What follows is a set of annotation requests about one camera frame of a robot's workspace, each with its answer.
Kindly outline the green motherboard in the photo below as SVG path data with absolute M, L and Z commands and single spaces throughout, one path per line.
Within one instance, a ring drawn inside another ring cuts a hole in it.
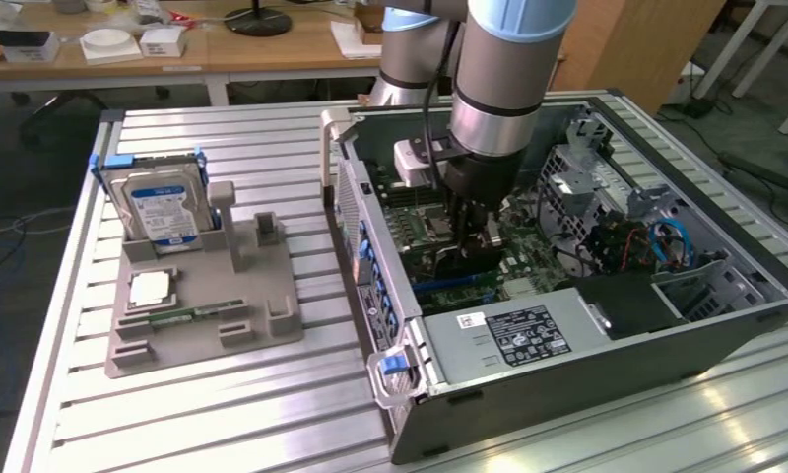
M 418 210 L 442 206 L 441 193 L 427 187 L 406 187 L 391 167 L 369 166 L 369 176 L 409 284 L 431 281 L 430 247 L 451 238 L 435 240 L 426 235 Z M 536 185 L 525 179 L 500 204 L 497 223 L 508 246 L 498 267 L 478 274 L 469 285 L 414 293 L 425 315 L 544 294 L 572 278 L 552 251 L 553 238 L 534 223 L 534 198 Z

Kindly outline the silver metal drive cage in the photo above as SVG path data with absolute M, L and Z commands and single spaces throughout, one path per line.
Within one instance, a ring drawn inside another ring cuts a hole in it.
M 596 151 L 556 145 L 541 168 L 541 178 L 549 205 L 561 217 L 592 226 L 610 211 L 628 213 L 632 186 Z

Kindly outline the hard disk with blue caddy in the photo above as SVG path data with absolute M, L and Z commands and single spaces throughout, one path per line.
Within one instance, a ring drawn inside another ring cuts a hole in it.
M 127 241 L 145 240 L 157 255 L 202 247 L 218 225 L 207 200 L 206 155 L 114 154 L 89 158 L 89 170 L 110 198 Z

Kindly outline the black gpu with metal bracket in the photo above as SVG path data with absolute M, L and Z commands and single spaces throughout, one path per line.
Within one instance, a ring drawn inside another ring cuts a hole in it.
M 433 279 L 457 279 L 494 270 L 506 246 L 505 238 L 484 241 L 480 236 L 434 243 L 429 250 Z

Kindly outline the brown cardboard box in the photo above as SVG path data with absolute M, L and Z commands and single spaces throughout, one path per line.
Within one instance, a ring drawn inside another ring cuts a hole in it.
M 371 0 L 355 0 L 353 13 L 365 32 L 379 33 L 382 31 L 383 6 L 373 3 Z

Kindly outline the grey parts rack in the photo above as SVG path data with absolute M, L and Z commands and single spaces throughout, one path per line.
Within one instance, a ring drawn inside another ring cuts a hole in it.
M 201 233 L 202 247 L 157 255 L 145 240 L 122 245 L 105 374 L 118 378 L 269 348 L 303 337 L 285 228 L 271 212 L 234 221 L 231 182 L 207 186 L 218 228 Z M 163 271 L 169 296 L 159 304 L 129 302 L 131 277 Z M 246 311 L 202 321 L 119 327 L 123 316 L 243 300 Z

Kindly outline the silver disk bay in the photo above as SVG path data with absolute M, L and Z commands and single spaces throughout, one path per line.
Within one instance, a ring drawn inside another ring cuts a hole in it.
M 728 260 L 716 260 L 677 273 L 657 272 L 652 283 L 674 316 L 686 322 L 766 303 L 762 292 Z

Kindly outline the black open PC case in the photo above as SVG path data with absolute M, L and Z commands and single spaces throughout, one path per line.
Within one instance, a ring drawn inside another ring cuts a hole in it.
M 614 96 L 546 99 L 513 188 L 536 185 L 534 223 L 610 343 L 566 359 L 447 384 L 430 362 L 421 312 L 405 275 L 369 166 L 391 167 L 394 143 L 433 131 L 451 108 L 435 104 L 341 105 L 321 116 L 321 162 L 330 169 L 323 206 L 363 368 L 391 464 L 459 452 L 470 444 L 545 423 L 648 389 L 694 379 L 758 335 L 788 322 L 788 237 L 762 222 L 734 190 L 666 130 Z M 596 151 L 632 186 L 628 213 L 592 226 L 549 205 L 541 168 L 556 145 Z M 697 322 L 674 316 L 652 275 L 728 260 L 766 303 Z M 410 368 L 389 376 L 382 357 Z

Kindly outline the green RAM stick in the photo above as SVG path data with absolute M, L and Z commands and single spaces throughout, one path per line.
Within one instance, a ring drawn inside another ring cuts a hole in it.
M 231 300 L 213 304 L 203 304 L 189 308 L 177 308 L 158 312 L 147 312 L 123 316 L 118 320 L 119 327 L 137 326 L 143 322 L 150 326 L 202 321 L 206 318 L 222 315 L 241 309 L 246 311 L 247 304 L 243 300 Z

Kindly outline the white box with black lid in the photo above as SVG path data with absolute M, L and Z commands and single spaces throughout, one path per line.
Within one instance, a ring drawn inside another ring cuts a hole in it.
M 59 39 L 49 31 L 0 31 L 0 49 L 8 63 L 50 63 Z

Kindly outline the white paper stack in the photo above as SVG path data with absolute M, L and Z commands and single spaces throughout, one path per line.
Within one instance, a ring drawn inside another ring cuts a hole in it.
M 359 32 L 353 24 L 330 22 L 329 30 L 343 58 L 353 60 L 375 59 L 381 57 L 382 47 L 362 42 Z

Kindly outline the black chair base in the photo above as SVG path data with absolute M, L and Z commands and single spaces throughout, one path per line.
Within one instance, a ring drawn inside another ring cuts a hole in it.
M 89 116 L 63 118 L 55 115 L 75 101 L 86 101 L 91 105 L 95 121 Z M 98 120 L 117 122 L 123 118 L 125 111 L 110 108 L 90 90 L 63 90 L 54 94 L 18 125 L 18 142 L 24 149 L 42 149 L 83 138 L 90 132 L 90 125 L 97 124 Z

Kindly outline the CPU socket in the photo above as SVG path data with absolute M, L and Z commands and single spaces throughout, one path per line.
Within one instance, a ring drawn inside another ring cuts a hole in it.
M 426 235 L 443 240 L 453 236 L 453 230 L 449 223 L 449 216 L 441 205 L 423 207 L 418 210 L 418 215 L 423 224 Z

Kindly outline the grey power supply unit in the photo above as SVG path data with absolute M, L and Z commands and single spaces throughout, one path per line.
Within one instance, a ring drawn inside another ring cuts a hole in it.
M 610 343 L 574 288 L 421 319 L 430 362 L 447 384 L 564 360 Z

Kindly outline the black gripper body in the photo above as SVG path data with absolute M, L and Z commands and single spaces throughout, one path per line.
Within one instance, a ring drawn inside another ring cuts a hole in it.
M 510 193 L 524 153 L 498 157 L 465 154 L 447 161 L 442 181 L 455 203 L 476 204 L 496 211 Z

